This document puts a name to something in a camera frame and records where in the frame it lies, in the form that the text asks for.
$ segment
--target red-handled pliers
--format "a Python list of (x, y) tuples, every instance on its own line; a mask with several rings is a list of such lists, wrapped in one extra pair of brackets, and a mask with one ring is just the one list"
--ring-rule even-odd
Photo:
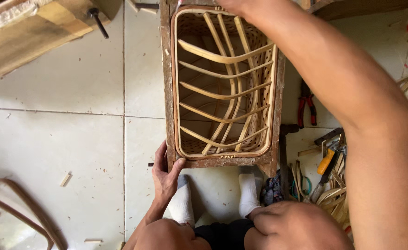
[(316, 108), (312, 101), (313, 96), (314, 95), (312, 95), (309, 86), (307, 86), (306, 82), (302, 80), (301, 97), (299, 98), (300, 105), (298, 107), (298, 126), (300, 126), (300, 128), (304, 128), (304, 106), (306, 106), (306, 102), (311, 110), (311, 123), (313, 126), (316, 126)]

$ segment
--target wooden mold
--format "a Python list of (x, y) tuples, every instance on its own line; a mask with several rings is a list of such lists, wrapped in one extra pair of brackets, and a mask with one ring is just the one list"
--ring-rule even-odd
[(168, 167), (277, 168), (284, 55), (221, 7), (161, 3)]

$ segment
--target white tile floor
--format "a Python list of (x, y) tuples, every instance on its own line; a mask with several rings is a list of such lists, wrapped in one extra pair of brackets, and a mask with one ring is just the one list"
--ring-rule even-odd
[[(407, 16), (400, 11), (333, 24), (400, 78), (408, 65)], [(17, 181), (41, 204), (69, 249), (98, 248), (84, 244), (86, 238), (116, 249), (154, 196), (147, 163), (165, 137), (159, 21), (159, 14), (134, 13), (125, 4), (106, 27), (109, 40), (92, 32), (0, 80), (0, 177)], [(282, 118), (290, 124), (296, 122), (301, 81), (290, 64), (285, 81)], [(315, 105), (318, 126), (288, 136), (290, 163), (313, 139), (340, 126), (318, 100)], [(300, 160), (316, 183), (320, 156)], [(237, 171), (183, 170), (192, 178), (197, 225), (239, 218)], [(73, 177), (59, 187), (68, 172)]]

